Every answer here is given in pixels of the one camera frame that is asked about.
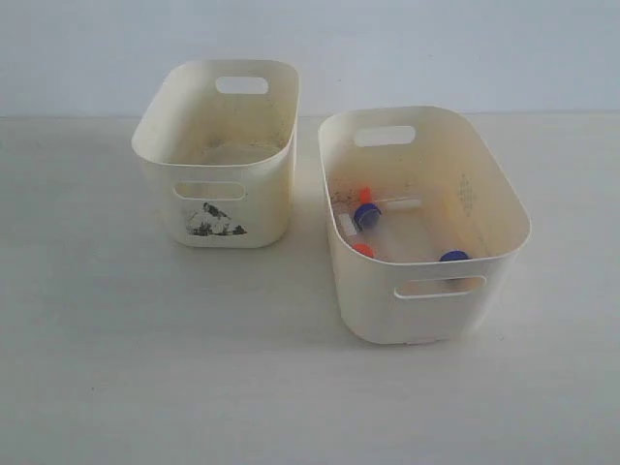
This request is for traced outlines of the orange cap tube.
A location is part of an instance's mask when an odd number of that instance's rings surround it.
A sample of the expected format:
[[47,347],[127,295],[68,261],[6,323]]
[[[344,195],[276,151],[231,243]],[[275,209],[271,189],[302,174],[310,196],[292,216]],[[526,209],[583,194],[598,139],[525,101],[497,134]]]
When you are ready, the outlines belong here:
[[344,240],[361,255],[374,258],[374,251],[364,238],[362,232],[357,228],[349,212],[342,212],[336,215],[339,231]]
[[421,208],[422,198],[409,191],[363,188],[359,191],[361,204],[373,203],[382,211],[407,211]]

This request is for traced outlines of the blue-capped clear tube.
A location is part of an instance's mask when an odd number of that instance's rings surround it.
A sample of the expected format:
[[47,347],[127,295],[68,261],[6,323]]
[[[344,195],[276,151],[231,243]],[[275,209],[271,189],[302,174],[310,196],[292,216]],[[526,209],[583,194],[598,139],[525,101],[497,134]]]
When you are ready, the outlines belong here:
[[416,198],[368,202],[356,209],[354,222],[374,256],[387,261],[405,254],[421,208]]

